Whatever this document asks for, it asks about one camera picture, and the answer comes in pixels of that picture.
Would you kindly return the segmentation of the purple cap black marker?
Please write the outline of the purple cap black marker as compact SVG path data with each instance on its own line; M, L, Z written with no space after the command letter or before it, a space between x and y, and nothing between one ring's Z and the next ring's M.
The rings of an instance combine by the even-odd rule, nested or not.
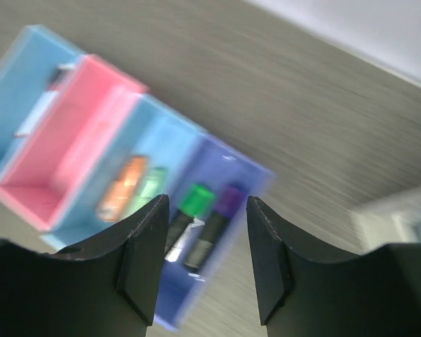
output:
M244 200L246 187L240 182L229 184L225 187L213 207L204 227L187 253L183 265L192 274L199 275L201 269L212 255L215 245L220 241L222 235L232 218Z

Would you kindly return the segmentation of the light green eraser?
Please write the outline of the light green eraser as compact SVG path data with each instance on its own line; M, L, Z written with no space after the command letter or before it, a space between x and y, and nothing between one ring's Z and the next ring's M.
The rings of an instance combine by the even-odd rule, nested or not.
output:
M158 195L159 190L163 186L166 174L167 169L164 167L154 167L147 173L126 210L126 216L135 213L153 197Z

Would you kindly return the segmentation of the green cap black marker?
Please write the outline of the green cap black marker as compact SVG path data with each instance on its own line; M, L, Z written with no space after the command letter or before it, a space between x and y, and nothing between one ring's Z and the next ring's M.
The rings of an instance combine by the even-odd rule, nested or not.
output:
M187 241L190 230L203 224L202 218L212 205L215 193L203 184L194 184L180 202L167 233L164 258L175 262Z

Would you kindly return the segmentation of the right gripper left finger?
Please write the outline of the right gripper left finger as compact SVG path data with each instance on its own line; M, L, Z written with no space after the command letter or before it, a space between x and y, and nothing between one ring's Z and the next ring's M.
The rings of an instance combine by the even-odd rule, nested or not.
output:
M0 239L0 336L144 336L153 324L170 204L56 253Z

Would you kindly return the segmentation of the orange highlighter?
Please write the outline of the orange highlighter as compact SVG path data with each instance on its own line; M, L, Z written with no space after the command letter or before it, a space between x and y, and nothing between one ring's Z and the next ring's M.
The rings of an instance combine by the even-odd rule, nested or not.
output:
M122 166L96 209L96 214L101 221L115 223L120 219L143 177L147 163L146 156L135 155Z

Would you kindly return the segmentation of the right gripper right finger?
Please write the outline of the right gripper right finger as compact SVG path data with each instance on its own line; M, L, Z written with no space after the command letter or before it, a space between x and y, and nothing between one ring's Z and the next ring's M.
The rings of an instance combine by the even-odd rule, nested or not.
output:
M421 244L363 255L246 206L260 322L269 336L421 336Z

